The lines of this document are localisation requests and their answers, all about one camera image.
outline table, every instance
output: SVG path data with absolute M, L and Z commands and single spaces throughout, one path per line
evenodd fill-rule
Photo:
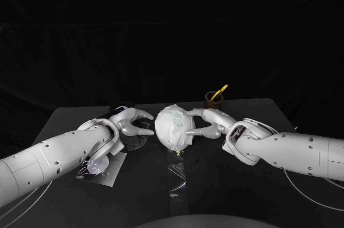
M 174 103 L 135 105 L 157 117 Z M 186 110 L 203 102 L 176 103 Z M 89 119 L 109 111 L 109 106 L 59 108 L 36 142 L 75 130 Z M 279 132 L 295 132 L 286 117 L 271 99 L 223 101 L 222 111 L 236 120 L 250 118 Z M 196 127 L 209 126 L 194 118 Z M 340 211 L 314 204 L 292 187 L 284 171 L 263 160 L 255 166 L 243 164 L 223 149 L 219 139 L 196 136 L 184 150 L 184 172 L 190 214 L 222 214 L 250 218 L 288 227 L 341 227 Z M 75 178 L 78 168 L 59 177 L 42 199 L 16 221 L 16 227 L 135 227 L 170 217 L 167 178 L 167 148 L 153 136 L 128 154 L 114 187 Z M 318 202 L 344 208 L 344 194 L 324 179 L 289 172 L 302 192 Z M 47 185 L 7 217 L 13 220 L 27 209 Z

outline brown cup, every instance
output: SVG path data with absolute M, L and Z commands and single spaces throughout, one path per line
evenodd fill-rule
M 213 101 L 210 101 L 214 94 L 216 94 L 216 91 L 209 91 L 206 93 L 204 104 L 203 104 L 204 109 L 214 109 L 214 110 L 220 109 L 220 105 L 223 102 L 223 95 L 220 95 L 217 98 L 213 99 Z

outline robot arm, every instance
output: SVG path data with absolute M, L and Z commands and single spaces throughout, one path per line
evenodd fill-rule
M 203 113 L 197 114 L 190 111 L 189 115 L 204 117 L 207 110 L 200 110 Z M 262 158 L 276 168 L 344 181 L 344 140 L 299 133 L 278 133 L 273 128 L 249 118 L 229 123 L 233 119 L 229 120 L 229 116 L 220 113 L 217 111 L 206 117 L 212 130 L 210 127 L 199 128 L 186 134 L 210 137 L 216 126 L 222 125 L 226 127 L 222 129 L 226 134 L 222 148 L 248 165 L 253 166 Z
M 131 125 L 135 119 L 154 117 L 135 108 L 124 108 L 109 119 L 86 121 L 75 131 L 0 160 L 0 207 L 73 170 L 88 156 L 95 161 L 109 152 L 115 155 L 124 148 L 119 130 L 130 136 L 154 135 L 151 130 Z

